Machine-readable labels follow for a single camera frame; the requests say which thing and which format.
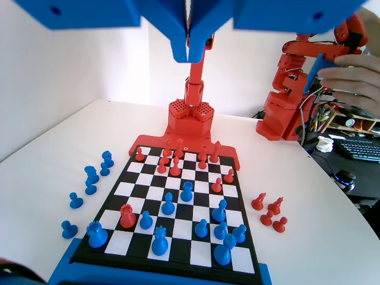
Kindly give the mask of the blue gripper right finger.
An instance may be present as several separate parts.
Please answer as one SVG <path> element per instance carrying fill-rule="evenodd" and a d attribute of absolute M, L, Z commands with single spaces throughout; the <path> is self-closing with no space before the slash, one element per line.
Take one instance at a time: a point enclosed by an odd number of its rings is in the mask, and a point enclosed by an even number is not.
<path fill-rule="evenodd" d="M 346 1 L 192 1 L 189 61 L 201 61 L 205 42 L 230 19 L 241 30 L 325 33 L 348 19 L 365 2 Z"/>

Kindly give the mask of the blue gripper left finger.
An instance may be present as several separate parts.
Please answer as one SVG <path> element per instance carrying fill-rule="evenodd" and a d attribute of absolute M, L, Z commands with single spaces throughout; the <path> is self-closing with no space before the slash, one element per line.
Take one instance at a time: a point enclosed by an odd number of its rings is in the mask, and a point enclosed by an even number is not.
<path fill-rule="evenodd" d="M 139 27 L 144 17 L 170 41 L 174 60 L 187 62 L 185 1 L 17 1 L 51 30 Z"/>

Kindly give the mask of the bare human hand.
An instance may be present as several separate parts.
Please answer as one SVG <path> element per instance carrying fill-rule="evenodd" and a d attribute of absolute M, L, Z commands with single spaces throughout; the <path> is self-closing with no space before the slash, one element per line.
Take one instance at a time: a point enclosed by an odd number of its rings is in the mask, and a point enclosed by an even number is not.
<path fill-rule="evenodd" d="M 340 67 L 321 69 L 321 85 L 333 96 L 379 118 L 379 17 L 362 7 L 358 14 L 368 33 L 368 55 L 344 55 L 335 59 Z"/>

